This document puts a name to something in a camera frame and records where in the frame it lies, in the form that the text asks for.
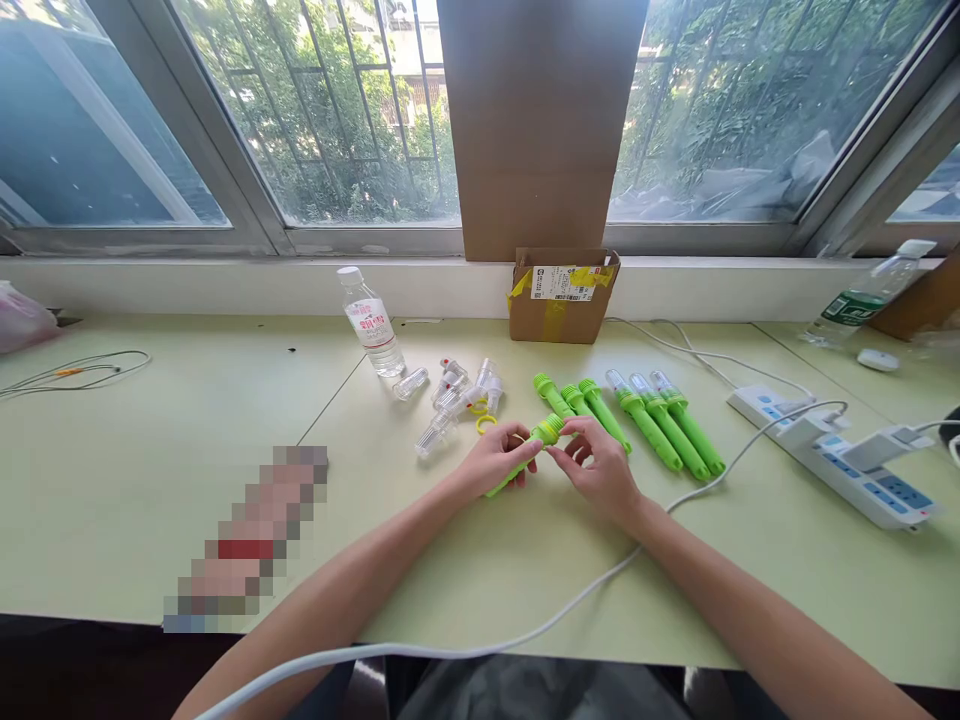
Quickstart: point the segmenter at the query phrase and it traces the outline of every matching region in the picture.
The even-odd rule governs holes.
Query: bottle label
[[[393,326],[383,307],[383,300],[358,300],[347,307],[347,317],[360,338],[360,343],[373,350],[393,340]]]
[[[886,304],[886,301],[880,298],[857,297],[849,291],[844,291],[837,295],[836,300],[827,305],[826,310],[820,314],[820,317],[838,325],[860,327],[883,310],[883,306]]]

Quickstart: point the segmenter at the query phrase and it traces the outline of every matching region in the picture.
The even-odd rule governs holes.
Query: cardboard box
[[[599,248],[645,0],[439,0],[467,260]]]
[[[620,271],[603,248],[517,248],[507,295],[510,338],[589,345],[596,342]]]
[[[909,342],[920,330],[942,328],[957,308],[960,308],[960,249],[907,288],[869,324],[882,333]]]

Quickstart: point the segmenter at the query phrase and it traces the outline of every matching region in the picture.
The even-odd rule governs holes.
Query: hand
[[[592,417],[569,417],[561,435],[579,433],[563,450],[547,452],[591,505],[628,534],[634,534],[643,495],[627,465],[623,447]],[[593,462],[583,467],[593,456]]]
[[[533,458],[543,449],[543,442],[524,442],[530,431],[518,422],[504,423],[487,430],[477,444],[450,473],[446,482],[462,490],[467,499],[473,500],[490,492],[510,474],[517,465],[528,460],[527,470],[535,473],[537,461]],[[521,470],[511,484],[523,487],[526,471]]]

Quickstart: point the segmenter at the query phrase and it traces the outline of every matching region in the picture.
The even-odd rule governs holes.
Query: water bottle
[[[337,277],[345,291],[343,310],[360,338],[370,364],[380,377],[396,377],[404,371],[406,364],[383,300],[363,282],[360,268],[340,268]]]
[[[881,262],[837,295],[801,337],[823,347],[842,344],[906,290],[917,272],[920,258],[936,245],[930,240],[907,240],[896,255]]]

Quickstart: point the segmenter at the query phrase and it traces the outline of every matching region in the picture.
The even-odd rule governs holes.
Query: pixelated area
[[[177,595],[164,598],[164,632],[237,632],[273,595],[302,523],[326,500],[327,448],[275,447],[273,465],[260,466],[260,482],[244,488],[190,576],[178,579]]]

